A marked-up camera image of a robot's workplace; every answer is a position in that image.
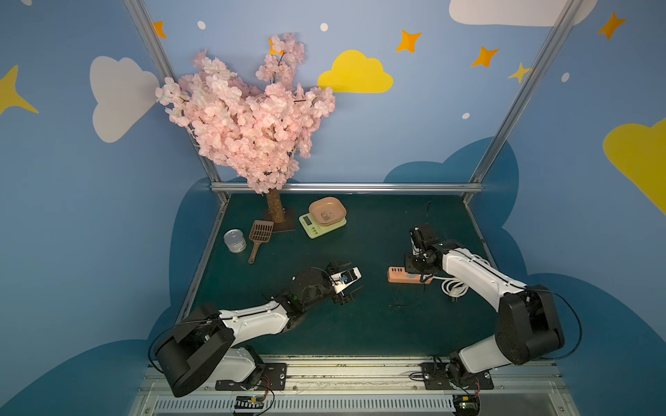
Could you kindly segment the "orange power strip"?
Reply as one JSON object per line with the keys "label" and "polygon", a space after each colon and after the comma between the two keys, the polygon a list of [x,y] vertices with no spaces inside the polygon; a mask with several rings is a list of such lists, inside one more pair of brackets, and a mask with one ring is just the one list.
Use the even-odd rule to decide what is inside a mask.
{"label": "orange power strip", "polygon": [[429,284],[433,276],[408,273],[403,267],[390,267],[387,277],[391,284]]}

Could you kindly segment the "green electronic kitchen scale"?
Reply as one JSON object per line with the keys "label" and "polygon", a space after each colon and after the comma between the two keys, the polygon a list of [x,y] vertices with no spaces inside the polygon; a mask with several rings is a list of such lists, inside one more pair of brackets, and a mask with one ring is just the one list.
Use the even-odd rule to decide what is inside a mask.
{"label": "green electronic kitchen scale", "polygon": [[318,237],[322,237],[323,235],[334,232],[335,230],[338,230],[347,224],[347,220],[343,218],[342,220],[332,225],[320,225],[312,218],[310,213],[306,213],[300,216],[298,221],[310,239],[317,239]]}

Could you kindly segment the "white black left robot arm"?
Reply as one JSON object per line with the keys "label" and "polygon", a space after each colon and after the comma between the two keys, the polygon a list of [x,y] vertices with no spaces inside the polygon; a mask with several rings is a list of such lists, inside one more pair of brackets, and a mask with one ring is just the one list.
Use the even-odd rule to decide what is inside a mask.
{"label": "white black left robot arm", "polygon": [[176,398],[200,388],[216,369],[235,386],[257,386],[265,363],[244,343],[295,329],[323,301],[340,305],[352,301],[352,294],[346,291],[361,278],[357,267],[330,263],[325,269],[302,270],[290,287],[263,305],[243,310],[199,306],[155,339],[148,358],[165,376]]}

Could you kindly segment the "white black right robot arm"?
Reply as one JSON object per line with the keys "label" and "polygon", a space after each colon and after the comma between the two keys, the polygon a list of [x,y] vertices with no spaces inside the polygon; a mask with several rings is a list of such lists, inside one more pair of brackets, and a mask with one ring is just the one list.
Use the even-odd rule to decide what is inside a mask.
{"label": "white black right robot arm", "polygon": [[441,241],[428,224],[412,228],[409,235],[412,252],[405,256],[407,272],[456,278],[497,312],[493,336],[451,355],[449,369],[454,379],[509,364],[522,365],[565,346],[551,291],[508,277],[454,240]]}

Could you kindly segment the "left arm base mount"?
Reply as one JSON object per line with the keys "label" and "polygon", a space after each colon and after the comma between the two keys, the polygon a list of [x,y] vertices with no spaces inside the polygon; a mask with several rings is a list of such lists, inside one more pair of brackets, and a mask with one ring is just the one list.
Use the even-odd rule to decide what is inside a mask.
{"label": "left arm base mount", "polygon": [[217,391],[256,390],[268,387],[284,391],[286,363],[266,363],[251,347],[230,349],[216,368],[213,379]]}

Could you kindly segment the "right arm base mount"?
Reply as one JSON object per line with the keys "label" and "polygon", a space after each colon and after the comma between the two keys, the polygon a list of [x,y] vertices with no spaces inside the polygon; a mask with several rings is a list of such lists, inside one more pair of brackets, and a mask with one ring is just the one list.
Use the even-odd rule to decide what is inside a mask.
{"label": "right arm base mount", "polygon": [[493,390],[494,382],[488,370],[480,373],[467,371],[457,353],[452,353],[447,360],[433,356],[420,364],[420,370],[411,374],[410,379],[421,381],[426,390],[484,391]]}

